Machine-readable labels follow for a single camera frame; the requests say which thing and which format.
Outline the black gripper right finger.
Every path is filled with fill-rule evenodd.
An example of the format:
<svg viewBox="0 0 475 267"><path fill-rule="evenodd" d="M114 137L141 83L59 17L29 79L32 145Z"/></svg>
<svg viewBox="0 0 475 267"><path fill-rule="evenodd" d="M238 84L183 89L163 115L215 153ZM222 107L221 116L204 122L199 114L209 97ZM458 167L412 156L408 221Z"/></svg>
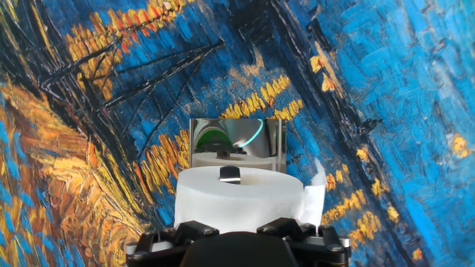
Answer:
<svg viewBox="0 0 475 267"><path fill-rule="evenodd" d="M299 266L350 266L351 240L332 225L315 226L282 217L258 227L256 233L283 240Z"/></svg>

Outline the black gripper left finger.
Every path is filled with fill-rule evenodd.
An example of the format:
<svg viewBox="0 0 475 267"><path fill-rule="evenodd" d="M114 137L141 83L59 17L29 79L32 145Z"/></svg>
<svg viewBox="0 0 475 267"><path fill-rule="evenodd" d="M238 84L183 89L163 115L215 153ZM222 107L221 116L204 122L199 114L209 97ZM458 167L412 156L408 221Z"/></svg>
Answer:
<svg viewBox="0 0 475 267"><path fill-rule="evenodd" d="M197 221L182 222L161 231L146 231L138 241L125 245L125 265L179 266L193 242L218 234L217 228Z"/></svg>

